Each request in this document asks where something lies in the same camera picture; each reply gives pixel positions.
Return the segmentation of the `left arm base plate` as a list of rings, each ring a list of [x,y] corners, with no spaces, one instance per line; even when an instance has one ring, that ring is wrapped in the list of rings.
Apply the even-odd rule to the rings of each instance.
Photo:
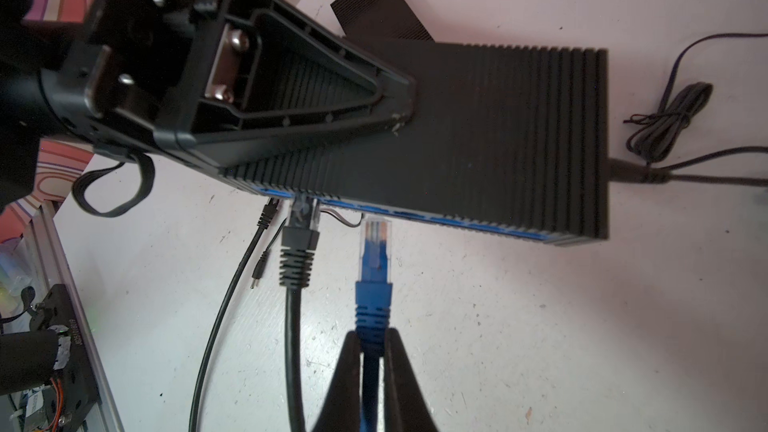
[[[76,315],[68,288],[55,284],[37,304],[29,322],[32,332],[45,339],[36,350],[42,354],[42,383],[53,391],[45,396],[49,416],[42,431],[76,431],[100,402],[91,354],[86,346],[85,323]]]

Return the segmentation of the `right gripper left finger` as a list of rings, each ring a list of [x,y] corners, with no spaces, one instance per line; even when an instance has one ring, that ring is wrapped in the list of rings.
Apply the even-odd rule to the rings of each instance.
[[[313,427],[314,432],[358,432],[361,424],[361,344],[349,331]]]

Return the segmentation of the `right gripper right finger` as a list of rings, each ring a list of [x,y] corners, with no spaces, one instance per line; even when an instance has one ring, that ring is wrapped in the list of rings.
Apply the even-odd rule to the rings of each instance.
[[[385,430],[438,432],[395,328],[386,331],[383,359]]]

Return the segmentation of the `black power adapter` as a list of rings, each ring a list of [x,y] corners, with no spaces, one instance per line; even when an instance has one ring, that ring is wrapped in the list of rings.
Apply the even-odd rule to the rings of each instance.
[[[624,122],[638,129],[631,134],[625,148],[642,160],[631,163],[612,158],[608,169],[610,181],[633,185],[663,185],[671,182],[695,183],[708,185],[728,185],[741,187],[765,188],[767,180],[755,177],[723,177],[679,174],[680,169],[701,165],[706,162],[736,155],[763,154],[767,148],[763,145],[748,145],[711,152],[693,159],[661,167],[671,154],[682,132],[693,119],[708,105],[714,91],[709,82],[690,83],[679,91],[675,84],[685,55],[695,46],[719,39],[765,39],[767,34],[727,32],[704,36],[685,47],[675,58],[669,78],[662,92],[657,110],[651,114],[633,114]]]
[[[338,221],[339,223],[341,223],[342,225],[344,225],[345,227],[348,227],[348,228],[359,228],[362,225],[362,223],[363,223],[363,219],[365,218],[365,214],[363,212],[361,212],[359,219],[356,222],[353,222],[353,221],[348,220],[339,211],[337,211],[336,209],[331,208],[331,207],[321,207],[320,208],[320,213],[328,215],[330,217],[333,217],[336,221]],[[284,227],[286,225],[286,222],[287,222],[286,218],[284,218],[280,222],[280,224],[279,224],[278,228],[276,229],[275,233],[273,234],[273,236],[269,240],[269,242],[266,245],[265,249],[262,251],[259,259],[257,260],[256,265],[255,265],[254,270],[253,270],[252,275],[251,275],[251,282],[250,282],[250,288],[251,289],[255,289],[259,285],[261,279],[263,278],[264,272],[266,270],[266,266],[267,266],[267,264],[269,262],[269,258],[270,258],[270,255],[271,255],[272,248],[275,245],[275,243],[277,242],[277,239],[280,237],[280,235],[282,233],[282,230],[284,229]]]

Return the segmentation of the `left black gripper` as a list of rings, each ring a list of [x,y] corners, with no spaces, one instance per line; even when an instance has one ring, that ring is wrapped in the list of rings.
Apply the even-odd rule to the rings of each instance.
[[[82,22],[1,0],[1,145],[46,137],[189,150],[204,92],[204,0],[92,0]]]

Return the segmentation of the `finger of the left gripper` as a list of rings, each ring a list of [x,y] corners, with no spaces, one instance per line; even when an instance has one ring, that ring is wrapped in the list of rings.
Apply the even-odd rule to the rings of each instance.
[[[153,132],[165,153],[228,168],[389,130],[416,82],[285,0],[184,0],[177,82]]]

